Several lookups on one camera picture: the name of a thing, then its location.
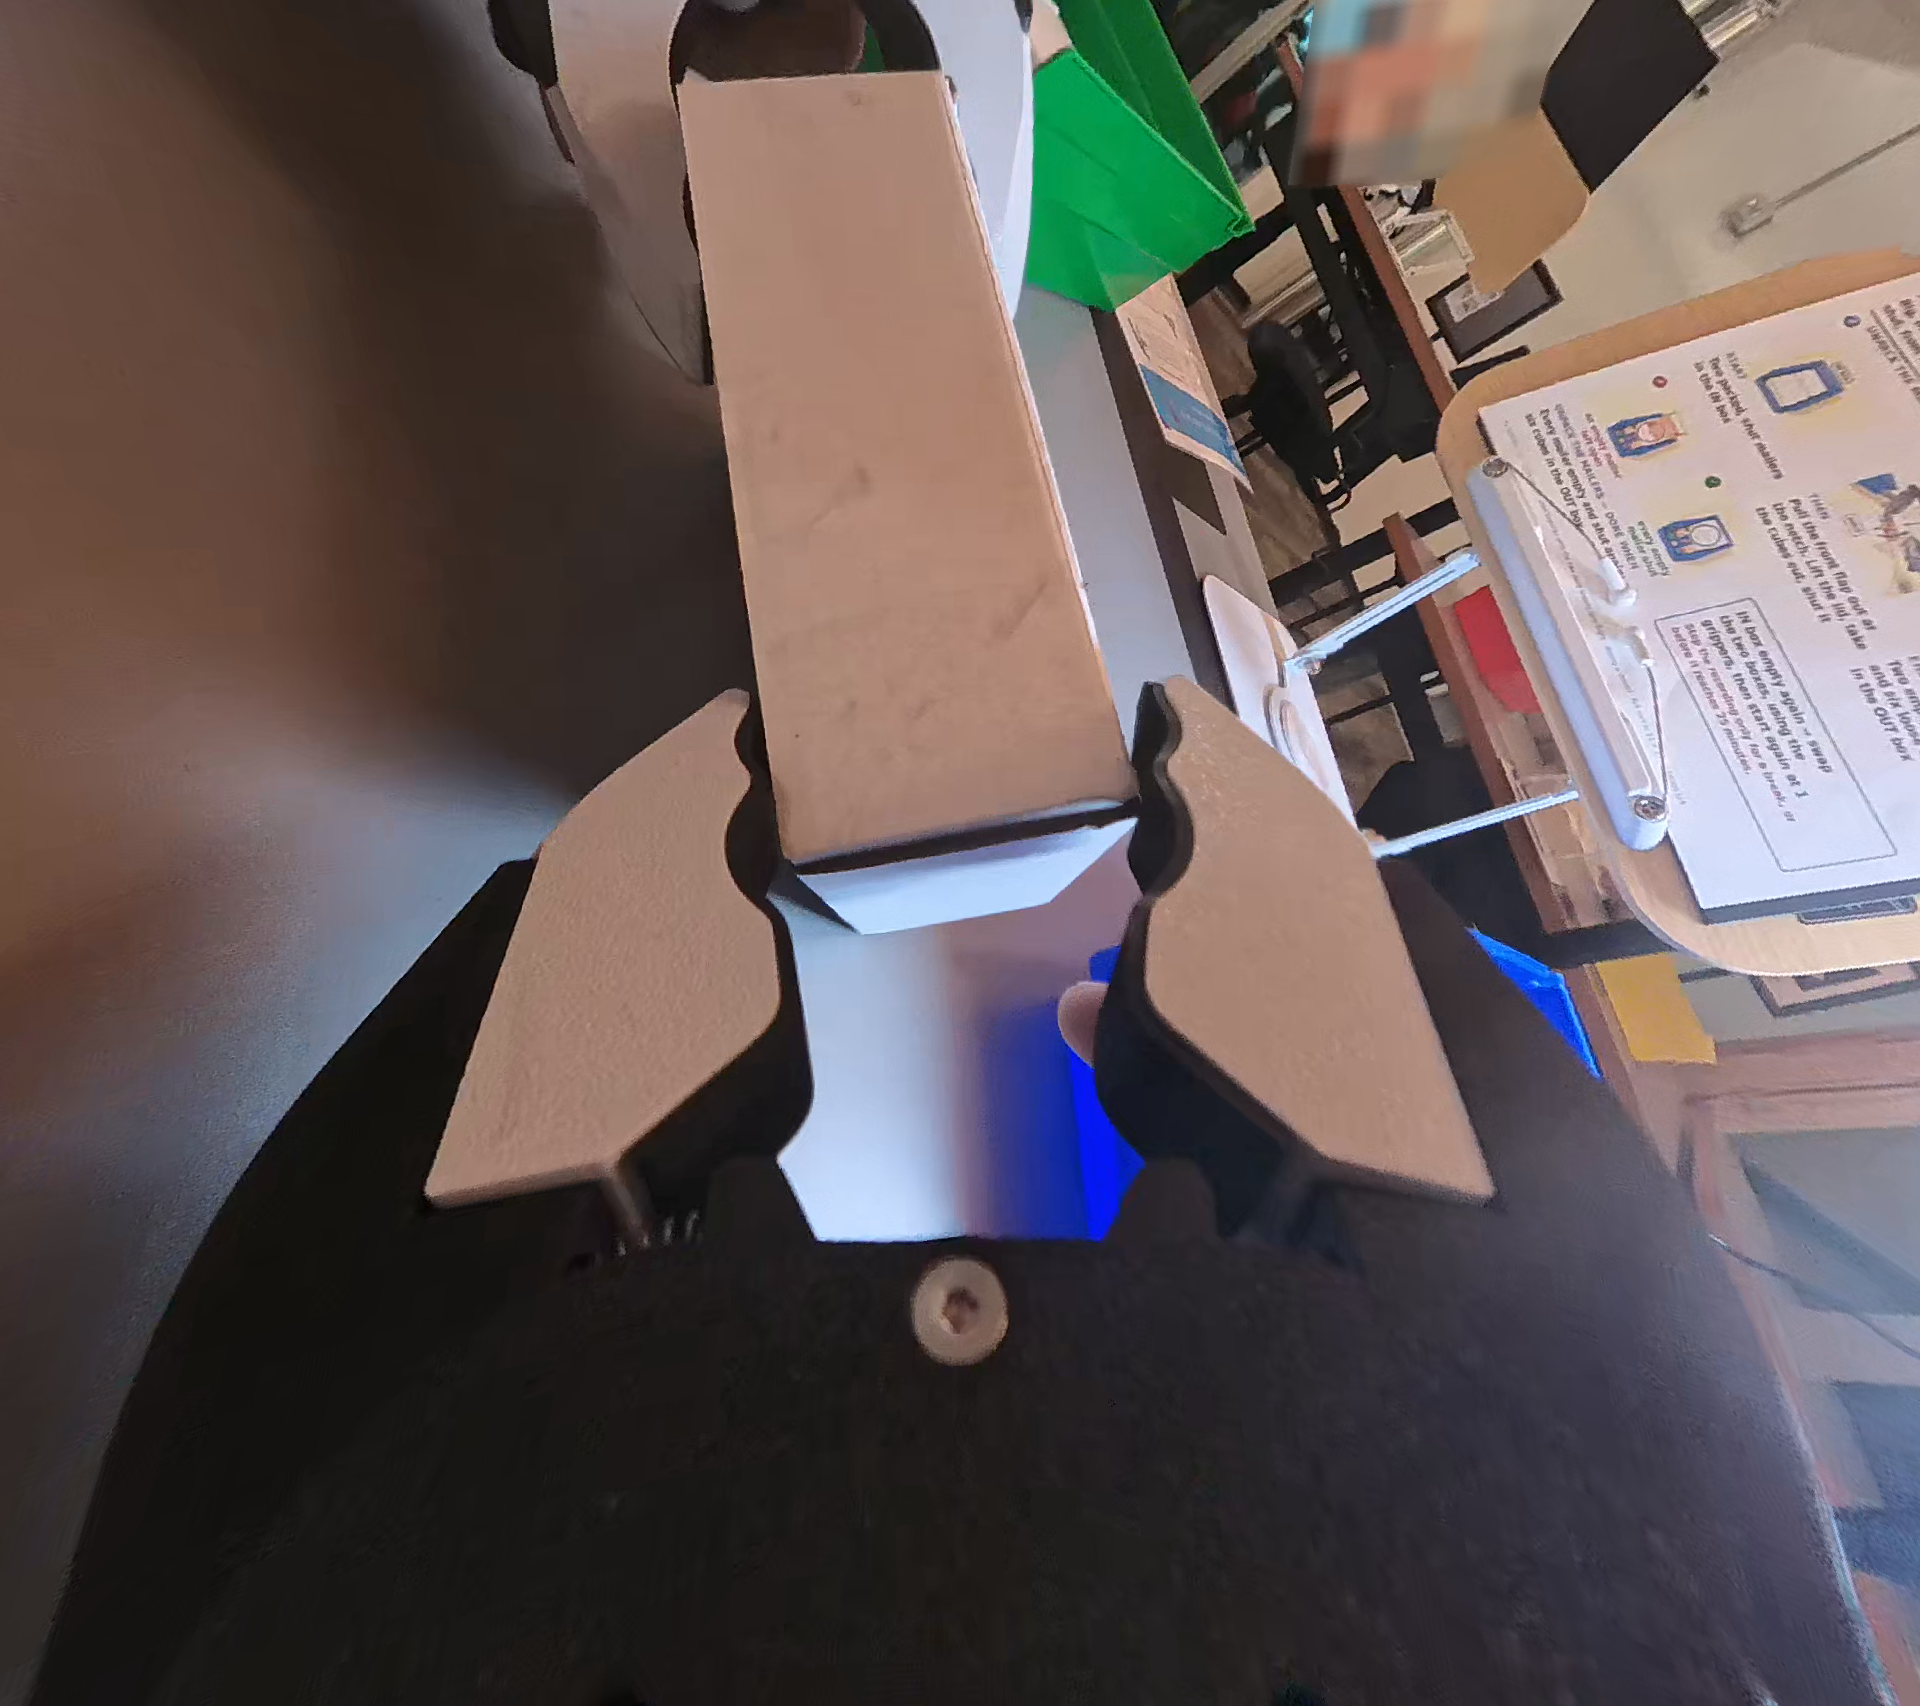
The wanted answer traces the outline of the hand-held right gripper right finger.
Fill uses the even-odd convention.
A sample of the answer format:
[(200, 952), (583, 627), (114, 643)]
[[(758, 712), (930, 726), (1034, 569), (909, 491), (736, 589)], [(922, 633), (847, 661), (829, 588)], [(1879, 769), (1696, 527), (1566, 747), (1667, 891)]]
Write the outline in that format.
[(1374, 851), (1187, 678), (1146, 682), (1116, 950), (1116, 1131), (1217, 1226), (1326, 1187), (1482, 1207), (1496, 1182)]

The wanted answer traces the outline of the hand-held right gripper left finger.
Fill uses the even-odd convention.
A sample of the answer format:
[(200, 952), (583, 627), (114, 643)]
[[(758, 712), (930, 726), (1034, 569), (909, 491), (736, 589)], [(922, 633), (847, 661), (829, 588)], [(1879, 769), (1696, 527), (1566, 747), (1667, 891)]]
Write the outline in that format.
[(435, 1209), (633, 1173), (774, 1024), (775, 931), (734, 876), (753, 794), (723, 689), (545, 833), (424, 1180)]

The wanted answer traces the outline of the green plastic storage bin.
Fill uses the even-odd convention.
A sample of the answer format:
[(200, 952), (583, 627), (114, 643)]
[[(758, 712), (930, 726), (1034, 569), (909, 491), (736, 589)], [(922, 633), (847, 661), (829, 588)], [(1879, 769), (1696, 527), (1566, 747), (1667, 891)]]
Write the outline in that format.
[(1149, 0), (1034, 0), (1023, 280), (1116, 310), (1250, 234)]

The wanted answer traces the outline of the white cardboard box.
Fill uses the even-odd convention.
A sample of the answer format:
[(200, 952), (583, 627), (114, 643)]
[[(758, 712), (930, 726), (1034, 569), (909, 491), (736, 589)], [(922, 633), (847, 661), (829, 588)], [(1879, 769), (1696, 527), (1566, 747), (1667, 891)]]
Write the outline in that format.
[(780, 853), (862, 933), (1048, 904), (1137, 782), (948, 82), (678, 107)]

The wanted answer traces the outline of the blue plastic bin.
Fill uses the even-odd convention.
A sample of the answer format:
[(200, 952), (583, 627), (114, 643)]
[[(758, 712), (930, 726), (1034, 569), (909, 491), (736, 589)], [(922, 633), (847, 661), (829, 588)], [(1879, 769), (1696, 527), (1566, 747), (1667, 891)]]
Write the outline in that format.
[(1595, 1056), (1595, 1048), (1589, 1039), (1583, 1017), (1576, 1006), (1576, 1000), (1572, 997), (1568, 977), (1555, 968), (1548, 966), (1544, 960), (1517, 950), (1476, 926), (1470, 926), (1468, 931), (1488, 960), (1505, 977), (1505, 982), (1510, 982), (1527, 1000), (1527, 1003), (1544, 1022), (1548, 1022), (1562, 1044), (1572, 1050), (1581, 1067), (1591, 1078), (1601, 1080), (1604, 1069)]

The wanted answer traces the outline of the white plate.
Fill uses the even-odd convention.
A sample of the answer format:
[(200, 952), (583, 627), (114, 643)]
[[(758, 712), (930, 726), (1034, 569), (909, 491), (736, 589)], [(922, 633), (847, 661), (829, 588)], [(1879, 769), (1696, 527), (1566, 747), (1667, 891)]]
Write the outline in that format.
[(1271, 614), (1215, 574), (1201, 577), (1201, 598), (1225, 701), (1240, 723), (1328, 798), (1348, 826), (1355, 826), (1314, 686), (1331, 649), (1296, 643)]

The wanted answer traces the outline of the yellow sticky note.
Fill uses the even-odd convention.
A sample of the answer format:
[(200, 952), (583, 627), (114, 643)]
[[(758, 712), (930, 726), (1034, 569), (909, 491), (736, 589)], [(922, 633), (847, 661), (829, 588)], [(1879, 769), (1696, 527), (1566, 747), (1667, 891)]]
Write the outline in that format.
[(1601, 960), (1594, 973), (1628, 1059), (1646, 1065), (1716, 1065), (1716, 1037), (1687, 997), (1672, 954)]

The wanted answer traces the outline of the wooden instruction board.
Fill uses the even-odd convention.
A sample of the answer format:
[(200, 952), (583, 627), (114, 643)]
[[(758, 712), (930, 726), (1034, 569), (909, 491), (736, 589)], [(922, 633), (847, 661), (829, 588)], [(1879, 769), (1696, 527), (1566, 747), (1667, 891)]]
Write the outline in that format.
[[(1545, 682), (1539, 648), (1520, 630), (1521, 609), (1516, 589), (1491, 551), (1491, 533), (1479, 509), (1470, 500), (1470, 478), (1485, 457), (1478, 426), (1479, 409), (1496, 400), (1589, 375), (1623, 359), (1678, 349), (1706, 334), (1906, 278), (1915, 271), (1915, 266), (1914, 254), (1893, 246), (1809, 258), (1549, 346), (1521, 366), (1476, 380), (1445, 404), (1435, 433), (1437, 468), (1479, 551), (1479, 569), (1512, 627), (1530, 682), (1542, 698), (1548, 732), (1576, 782), (1586, 782), (1588, 764), (1576, 743), (1572, 718)], [(1595, 838), (1595, 866), (1610, 876), (1629, 913), (1625, 919), (1591, 926), (1600, 954), (1605, 958), (1672, 950), (1722, 971), (1771, 976), (1887, 968), (1918, 960), (1914, 911), (1821, 923), (1803, 923), (1788, 911), (1710, 923), (1701, 919), (1684, 881), (1681, 863), (1667, 845), (1628, 849), (1605, 821), (1595, 823)]]

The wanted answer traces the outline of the red card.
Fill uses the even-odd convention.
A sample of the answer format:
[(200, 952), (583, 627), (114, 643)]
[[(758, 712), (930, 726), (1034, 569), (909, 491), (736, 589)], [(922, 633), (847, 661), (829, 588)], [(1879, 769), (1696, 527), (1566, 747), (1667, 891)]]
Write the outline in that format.
[(1514, 635), (1489, 585), (1479, 585), (1452, 601), (1460, 643), (1479, 683), (1510, 714), (1538, 716), (1539, 699)]

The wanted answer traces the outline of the clear acrylic stand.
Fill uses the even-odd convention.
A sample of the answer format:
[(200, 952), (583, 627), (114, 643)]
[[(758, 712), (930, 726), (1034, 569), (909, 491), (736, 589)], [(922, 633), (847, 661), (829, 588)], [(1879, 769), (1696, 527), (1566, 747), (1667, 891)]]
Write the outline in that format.
[[(1296, 689), (1304, 692), (1307, 688), (1307, 679), (1322, 668), (1323, 661), (1331, 659), (1331, 656), (1355, 643), (1360, 637), (1385, 626), (1389, 619), (1410, 611), (1440, 589), (1460, 581), (1466, 574), (1476, 569), (1478, 563), (1479, 555), (1473, 545), (1455, 547), (1447, 557), (1421, 571), (1413, 581), (1391, 589), (1364, 611), (1342, 619), (1318, 637), (1311, 637), (1305, 643), (1293, 643), (1287, 640), (1287, 648), (1281, 649), (1281, 658), (1278, 659), (1278, 689), (1264, 696), (1268, 723), (1273, 727), (1280, 722), (1280, 716), (1285, 709), (1284, 696)], [(1478, 811), (1461, 814), (1398, 838), (1382, 838), (1369, 827), (1361, 827), (1360, 838), (1375, 862), (1385, 862), (1394, 857), (1406, 857), (1429, 845), (1463, 838), (1479, 829), (1496, 829), (1548, 809), (1572, 806), (1578, 798), (1578, 788), (1568, 784), (1539, 795), (1517, 798), (1501, 806), (1488, 806)]]

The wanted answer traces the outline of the white clip bar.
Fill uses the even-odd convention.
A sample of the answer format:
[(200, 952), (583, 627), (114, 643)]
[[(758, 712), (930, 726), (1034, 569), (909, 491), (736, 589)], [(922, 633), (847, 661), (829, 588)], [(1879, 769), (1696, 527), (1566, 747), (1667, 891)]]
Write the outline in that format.
[(1516, 459), (1488, 455), (1468, 497), (1517, 621), (1569, 726), (1583, 794), (1625, 849), (1667, 838), (1672, 778), (1653, 648), (1608, 547)]

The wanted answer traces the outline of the paper with blue print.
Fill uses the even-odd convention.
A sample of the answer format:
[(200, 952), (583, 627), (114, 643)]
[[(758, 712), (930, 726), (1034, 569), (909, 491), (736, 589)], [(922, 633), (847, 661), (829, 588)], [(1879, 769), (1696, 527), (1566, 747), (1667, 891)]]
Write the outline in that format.
[(1143, 286), (1116, 306), (1116, 324), (1139, 374), (1164, 440), (1177, 452), (1229, 475), (1242, 491), (1251, 479), (1217, 396), (1174, 275)]

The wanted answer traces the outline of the black office chair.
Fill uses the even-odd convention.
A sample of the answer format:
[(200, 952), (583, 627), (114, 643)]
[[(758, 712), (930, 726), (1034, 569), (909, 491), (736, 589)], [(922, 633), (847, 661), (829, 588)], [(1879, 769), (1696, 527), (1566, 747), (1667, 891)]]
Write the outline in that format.
[(1247, 418), (1260, 442), (1304, 489), (1339, 489), (1342, 471), (1326, 390), (1301, 340), (1273, 319), (1244, 334), (1254, 370)]

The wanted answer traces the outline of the printed instruction sheet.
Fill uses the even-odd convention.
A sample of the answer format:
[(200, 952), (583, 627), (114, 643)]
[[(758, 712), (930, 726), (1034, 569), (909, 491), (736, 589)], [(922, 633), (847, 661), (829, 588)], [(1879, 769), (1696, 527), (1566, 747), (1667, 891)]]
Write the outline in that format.
[(1638, 593), (1708, 923), (1915, 896), (1915, 351), (1910, 273), (1478, 414)]

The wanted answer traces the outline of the tan and black bent board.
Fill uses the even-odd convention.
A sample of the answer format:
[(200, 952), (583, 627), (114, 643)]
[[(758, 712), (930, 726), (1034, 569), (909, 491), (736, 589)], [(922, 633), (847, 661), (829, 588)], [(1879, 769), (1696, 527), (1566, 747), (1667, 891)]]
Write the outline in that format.
[(1435, 182), (1433, 206), (1470, 249), (1471, 287), (1499, 298), (1544, 261), (1714, 70), (1681, 0), (1591, 0), (1539, 98), (1473, 134)]

